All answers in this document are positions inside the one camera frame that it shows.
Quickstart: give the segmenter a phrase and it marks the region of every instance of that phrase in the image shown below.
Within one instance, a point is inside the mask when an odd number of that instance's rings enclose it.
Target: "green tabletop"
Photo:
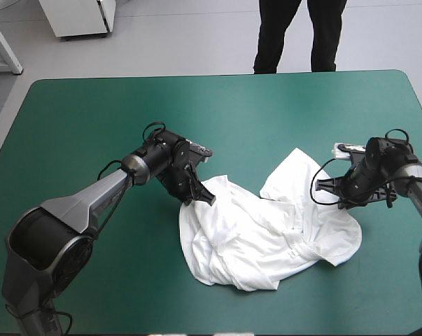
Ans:
[[[422,110],[399,71],[40,80],[0,152],[0,333],[17,332],[1,298],[10,227],[26,209],[92,183],[107,162],[141,145],[154,120],[214,151],[198,168],[202,180],[227,174],[255,194],[295,147],[322,164],[334,142],[366,144],[399,127],[422,160]],[[335,162],[328,172],[348,167]],[[363,242],[345,264],[320,261],[277,291],[254,293],[193,278],[179,207],[157,181],[129,190],[91,261],[55,300],[73,314],[73,333],[391,334],[422,326],[422,220],[409,199],[350,211]]]

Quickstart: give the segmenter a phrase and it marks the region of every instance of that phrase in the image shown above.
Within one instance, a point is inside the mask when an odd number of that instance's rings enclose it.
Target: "cable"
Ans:
[[[147,125],[147,127],[144,129],[144,131],[142,132],[142,140],[143,140],[143,142],[144,143],[146,143],[147,142],[147,139],[146,139],[146,131],[150,128],[150,127],[152,127],[152,126],[156,126],[156,125],[159,125],[159,126],[162,126],[161,128],[155,128],[154,130],[153,130],[153,132],[156,132],[156,133],[154,133],[154,135],[153,136],[155,136],[155,135],[158,135],[158,134],[160,134],[160,133],[162,133],[163,131],[165,131],[166,130],[166,124],[164,124],[162,121],[155,121],[155,122],[152,122],[152,123],[150,123],[150,124],[148,124]]]
[[[97,230],[97,232],[95,233],[95,235],[91,238],[90,242],[85,247],[85,249],[88,249],[93,244],[93,242],[95,240],[98,240],[99,235],[100,235],[100,232],[105,228],[105,225],[111,219],[111,216],[114,214],[114,211],[118,208],[118,205],[119,205],[120,201],[122,201],[122,198],[124,197],[125,191],[127,191],[127,185],[129,183],[130,179],[131,179],[131,176],[128,174],[127,177],[125,178],[124,186],[122,187],[122,189],[120,191],[120,195],[119,195],[118,200],[115,202],[113,208],[110,210],[110,212],[108,213],[107,217],[104,219],[104,221],[100,225],[99,229]]]
[[[101,179],[101,175],[111,166],[111,165],[114,165],[115,163],[120,163],[120,165],[123,165],[123,162],[122,161],[120,161],[120,160],[113,160],[113,161],[111,161],[111,162],[109,162],[106,166],[105,166],[105,168],[103,168],[100,172],[99,172],[99,175],[97,175],[97,180],[100,180]]]
[[[317,203],[319,205],[336,205],[336,204],[340,204],[342,202],[342,201],[336,201],[336,202],[332,202],[332,203],[318,202],[317,200],[314,199],[314,195],[312,194],[312,191],[311,191],[313,186],[314,186],[314,181],[315,181],[316,175],[318,175],[324,169],[325,166],[327,166],[328,164],[330,164],[332,161],[335,161],[335,160],[336,159],[333,158],[333,159],[330,159],[329,161],[327,161],[325,164],[323,164],[311,180],[311,183],[310,183],[310,198],[311,198],[312,201],[314,201],[315,203]]]
[[[69,319],[69,325],[68,325],[68,328],[66,328],[66,331],[65,332],[63,332],[62,331],[62,336],[66,336],[66,335],[68,335],[69,334],[69,331],[71,330],[71,328],[72,328],[72,323],[73,323],[73,317],[72,317],[72,315],[70,315],[70,313],[66,313],[65,311],[57,311],[57,310],[55,310],[55,309],[49,309],[49,308],[45,308],[45,307],[38,307],[38,308],[35,308],[35,309],[33,309],[33,310],[31,310],[31,311],[28,311],[26,314],[23,314],[23,315],[16,315],[16,314],[14,314],[11,310],[10,310],[10,307],[6,304],[6,311],[11,315],[11,316],[13,316],[15,319],[18,319],[18,320],[22,320],[22,319],[25,319],[26,317],[28,317],[28,316],[30,316],[30,315],[32,315],[32,314],[35,314],[36,312],[45,312],[45,313],[49,313],[49,314],[54,314],[54,315],[62,315],[62,316],[66,316],[68,319]]]

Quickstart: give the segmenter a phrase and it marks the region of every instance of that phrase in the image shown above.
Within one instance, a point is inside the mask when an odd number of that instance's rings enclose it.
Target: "white t-shirt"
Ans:
[[[193,276],[207,285],[276,290],[279,281],[325,259],[337,266],[360,247],[358,222],[337,205],[315,204],[310,183],[320,167],[296,148],[268,177],[259,198],[216,176],[203,184],[216,196],[182,205],[180,240]],[[322,171],[318,179],[328,179]],[[320,202],[337,197],[314,191]]]

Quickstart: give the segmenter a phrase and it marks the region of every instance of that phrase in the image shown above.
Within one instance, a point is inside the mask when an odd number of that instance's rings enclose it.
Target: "person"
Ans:
[[[260,29],[254,74],[275,74],[281,59],[284,34],[301,0],[259,0]],[[346,0],[307,0],[314,27],[311,70],[335,71],[342,13]]]

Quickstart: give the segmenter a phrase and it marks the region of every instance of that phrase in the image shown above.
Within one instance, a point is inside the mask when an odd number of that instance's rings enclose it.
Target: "gray floor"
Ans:
[[[310,69],[305,6],[286,34],[279,72]],[[0,97],[10,93],[5,104],[0,98],[0,147],[38,79],[249,74],[259,23],[257,0],[118,0],[110,36],[62,42],[38,0],[20,0],[0,10],[0,29],[24,67],[11,89],[0,77]],[[348,0],[337,66],[402,70],[422,105],[422,0]]]

